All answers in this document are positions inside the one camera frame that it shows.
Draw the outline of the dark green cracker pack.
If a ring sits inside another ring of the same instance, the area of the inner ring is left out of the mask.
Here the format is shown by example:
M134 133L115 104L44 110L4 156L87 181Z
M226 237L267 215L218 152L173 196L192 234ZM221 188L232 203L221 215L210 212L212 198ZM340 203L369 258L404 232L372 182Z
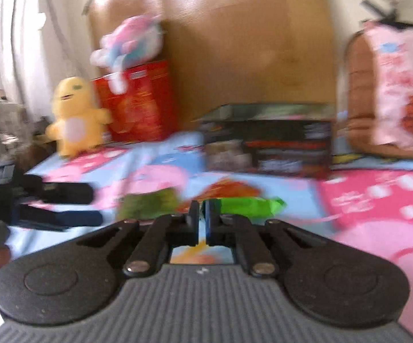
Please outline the dark green cracker pack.
M242 215L251 220L274 218L286 207L281 198L214 198L209 203L219 214Z

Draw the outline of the green seaweed snack bag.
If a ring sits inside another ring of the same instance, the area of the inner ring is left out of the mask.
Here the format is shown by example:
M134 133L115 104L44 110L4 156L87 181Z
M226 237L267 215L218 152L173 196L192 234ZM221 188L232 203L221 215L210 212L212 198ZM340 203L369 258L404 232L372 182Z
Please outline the green seaweed snack bag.
M143 194L126 194L120 199L116 220L151 220L163 214L171 214L180 205L175 188L165 188Z

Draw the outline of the red orange snack packet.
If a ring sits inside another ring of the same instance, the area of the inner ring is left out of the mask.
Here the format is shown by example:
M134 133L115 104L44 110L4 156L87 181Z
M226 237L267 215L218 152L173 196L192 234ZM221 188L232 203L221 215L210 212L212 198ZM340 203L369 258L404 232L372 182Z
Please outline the red orange snack packet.
M205 200L214 198L256 198L261 196L262 191L259 188L244 181L232 180L231 178L224 177L218 180L218 182L206 187L194 198L184 200L177 207L177 212L188 212L192 201L202 203Z

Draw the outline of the yellow duck plush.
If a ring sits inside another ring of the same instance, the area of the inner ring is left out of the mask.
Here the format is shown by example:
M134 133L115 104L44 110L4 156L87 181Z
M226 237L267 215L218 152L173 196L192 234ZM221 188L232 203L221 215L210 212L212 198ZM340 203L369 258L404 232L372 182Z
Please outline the yellow duck plush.
M45 134L57 143L57 153L64 158L74 158L103 145L106 126L112 122L110 111L96 105L91 84L82 77L59 82L52 112L55 121Z

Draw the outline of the black sheep print box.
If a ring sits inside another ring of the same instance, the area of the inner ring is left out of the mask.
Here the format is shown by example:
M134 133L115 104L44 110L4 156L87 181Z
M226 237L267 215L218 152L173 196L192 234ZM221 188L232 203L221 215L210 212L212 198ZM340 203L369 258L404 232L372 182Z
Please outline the black sheep print box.
M198 119L208 170L324 179L332 162L335 107L227 104Z

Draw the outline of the red gift bag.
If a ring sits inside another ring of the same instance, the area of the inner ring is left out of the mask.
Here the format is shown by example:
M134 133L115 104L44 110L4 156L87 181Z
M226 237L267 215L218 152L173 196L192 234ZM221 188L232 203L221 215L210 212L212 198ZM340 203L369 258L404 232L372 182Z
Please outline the red gift bag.
M115 94L111 76L92 81L100 105L110 111L111 139L120 143L158 142L178 131L178 112L168 62L158 60L124 72L126 91Z

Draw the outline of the white curtain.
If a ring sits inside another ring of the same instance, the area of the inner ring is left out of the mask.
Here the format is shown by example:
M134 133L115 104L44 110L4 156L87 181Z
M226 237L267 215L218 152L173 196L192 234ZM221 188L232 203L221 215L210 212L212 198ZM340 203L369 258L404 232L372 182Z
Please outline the white curtain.
M0 94L32 121L53 121L57 84L83 76L71 39L67 0L0 0Z

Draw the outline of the peppa pig blue bedsheet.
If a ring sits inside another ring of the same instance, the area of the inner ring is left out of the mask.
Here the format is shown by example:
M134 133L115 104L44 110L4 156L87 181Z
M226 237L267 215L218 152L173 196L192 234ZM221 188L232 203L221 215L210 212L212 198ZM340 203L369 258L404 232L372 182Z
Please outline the peppa pig blue bedsheet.
M244 181L262 197L286 202L279 219L399 266L410 283L399 321L366 331L322 326L274 283L244 275L229 250L200 243L176 249L162 275L125 290L95 318L48 329L5 323L0 342L413 342L413 161L359 156L339 139L326 180L208 172L201 141L198 133L181 133L116 148L108 159L64 163L52 156L33 172L97 184L106 222L124 190L174 187L186 200L224 177Z

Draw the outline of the pink blue unicorn plush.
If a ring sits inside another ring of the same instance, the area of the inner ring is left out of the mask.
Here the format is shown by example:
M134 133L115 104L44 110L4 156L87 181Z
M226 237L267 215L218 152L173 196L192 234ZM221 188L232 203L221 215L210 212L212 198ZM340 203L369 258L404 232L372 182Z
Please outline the pink blue unicorn plush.
M163 47L163 32L159 15L143 14L125 19L113 32L100 39L100 48L90 55L92 66L105 68L111 92L127 91L124 72L142 65L159 55Z

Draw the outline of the wooden headboard panel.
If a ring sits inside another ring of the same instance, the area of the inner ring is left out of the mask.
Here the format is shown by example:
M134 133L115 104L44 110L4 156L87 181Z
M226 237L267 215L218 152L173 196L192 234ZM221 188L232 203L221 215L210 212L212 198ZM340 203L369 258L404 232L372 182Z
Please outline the wooden headboard panel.
M336 102L327 0L92 0L92 42L133 15L159 15L178 124L229 103Z

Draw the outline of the brown seat cushion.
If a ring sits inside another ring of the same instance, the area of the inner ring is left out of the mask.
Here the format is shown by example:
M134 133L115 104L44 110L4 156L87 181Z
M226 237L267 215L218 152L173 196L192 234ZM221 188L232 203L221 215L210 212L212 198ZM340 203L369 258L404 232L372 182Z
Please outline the brown seat cushion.
M372 144L375 122L376 76L372 49L362 32L355 33L345 49L348 75L346 136L350 147L374 156L413 159L413 152L395 145Z

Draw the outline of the pink fried dough snack bag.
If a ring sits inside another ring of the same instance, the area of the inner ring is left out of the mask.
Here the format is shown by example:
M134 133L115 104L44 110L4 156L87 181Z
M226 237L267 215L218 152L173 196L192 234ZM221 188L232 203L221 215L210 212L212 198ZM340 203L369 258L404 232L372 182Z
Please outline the pink fried dough snack bag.
M376 70L372 143L413 151L413 27L364 26Z

